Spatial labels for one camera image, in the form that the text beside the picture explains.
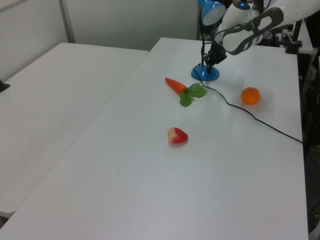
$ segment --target wall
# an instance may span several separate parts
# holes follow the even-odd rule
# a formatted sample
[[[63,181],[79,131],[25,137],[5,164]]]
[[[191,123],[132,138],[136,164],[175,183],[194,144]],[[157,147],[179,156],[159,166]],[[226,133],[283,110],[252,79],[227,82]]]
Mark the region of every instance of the wall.
[[[77,44],[149,51],[161,37],[197,38],[196,0],[63,0]]]
[[[9,79],[64,42],[59,0],[27,0],[0,12],[0,79]]]

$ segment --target strawberry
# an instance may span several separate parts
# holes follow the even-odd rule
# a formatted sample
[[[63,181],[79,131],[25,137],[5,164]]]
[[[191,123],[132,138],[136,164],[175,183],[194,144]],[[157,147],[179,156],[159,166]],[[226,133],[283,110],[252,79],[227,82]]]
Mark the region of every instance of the strawberry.
[[[168,130],[168,139],[170,143],[179,144],[188,140],[188,134],[177,127],[170,127]]]

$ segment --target carrot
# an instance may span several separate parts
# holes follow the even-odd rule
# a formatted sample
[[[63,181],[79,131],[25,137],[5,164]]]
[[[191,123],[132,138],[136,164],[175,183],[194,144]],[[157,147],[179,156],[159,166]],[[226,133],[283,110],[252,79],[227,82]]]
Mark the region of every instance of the carrot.
[[[177,94],[181,94],[182,92],[187,90],[187,87],[183,85],[182,83],[173,80],[171,78],[165,78],[165,82],[172,88]]]

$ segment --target black cable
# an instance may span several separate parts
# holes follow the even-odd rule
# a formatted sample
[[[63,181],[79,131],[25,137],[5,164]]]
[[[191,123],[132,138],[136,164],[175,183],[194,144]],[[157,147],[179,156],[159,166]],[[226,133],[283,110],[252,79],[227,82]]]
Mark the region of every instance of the black cable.
[[[201,20],[201,14],[202,14],[202,9],[200,10],[199,14],[199,29],[200,29],[200,34],[201,34],[201,39],[202,39],[202,47],[201,47],[201,66],[204,65],[204,55],[205,55],[205,35],[203,31],[203,26],[202,26],[202,20]]]
[[[242,110],[242,111],[246,112],[246,113],[247,113],[247,114],[249,114],[251,117],[253,117],[253,118],[254,118],[254,120],[256,120],[256,121],[258,121],[258,122],[260,122],[260,123],[262,123],[262,124],[264,124],[264,125],[268,126],[269,128],[271,128],[271,129],[273,129],[273,130],[277,131],[277,132],[278,132],[278,133],[280,133],[280,134],[283,134],[283,135],[287,136],[288,138],[291,138],[291,139],[293,139],[293,140],[295,140],[295,141],[297,141],[297,142],[299,142],[299,143],[303,144],[303,142],[302,142],[302,141],[300,141],[299,139],[297,139],[297,138],[295,138],[295,137],[293,137],[293,136],[290,136],[290,135],[288,135],[288,134],[286,134],[286,133],[284,133],[284,132],[282,132],[282,131],[280,131],[280,130],[276,129],[275,127],[273,127],[273,126],[271,126],[271,125],[267,124],[266,122],[264,122],[264,121],[262,121],[262,120],[260,120],[260,119],[256,118],[256,117],[255,117],[251,112],[249,112],[248,110],[246,110],[246,109],[244,109],[244,108],[242,108],[242,107],[240,107],[240,106],[233,105],[233,104],[229,103],[229,102],[227,101],[227,99],[225,98],[225,96],[223,96],[223,95],[222,95],[220,92],[218,92],[216,89],[214,89],[214,88],[212,88],[212,87],[209,87],[209,86],[204,85],[204,83],[203,83],[203,82],[202,82],[202,80],[201,80],[200,75],[197,73],[197,70],[196,70],[196,67],[197,67],[197,66],[193,67],[193,70],[194,70],[195,74],[197,75],[197,77],[199,78],[198,80],[201,82],[202,86],[203,86],[203,87],[205,87],[205,88],[207,88],[207,89],[211,89],[211,90],[213,90],[213,91],[217,92],[221,97],[223,97],[223,99],[224,99],[224,101],[226,102],[226,104],[228,104],[229,106],[232,106],[232,107],[234,107],[234,108],[237,108],[237,109],[240,109],[240,110]]]
[[[271,3],[271,0],[269,0],[269,3],[268,3],[268,5],[266,6],[265,10],[267,10],[267,9],[268,9],[268,7],[269,7],[270,3]]]

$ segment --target orange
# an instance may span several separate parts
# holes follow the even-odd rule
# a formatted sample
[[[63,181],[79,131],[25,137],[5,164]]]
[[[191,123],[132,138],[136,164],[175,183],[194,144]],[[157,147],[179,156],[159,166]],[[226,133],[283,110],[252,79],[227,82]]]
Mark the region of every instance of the orange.
[[[256,104],[260,99],[260,92],[254,87],[247,87],[241,93],[241,99],[246,104]]]

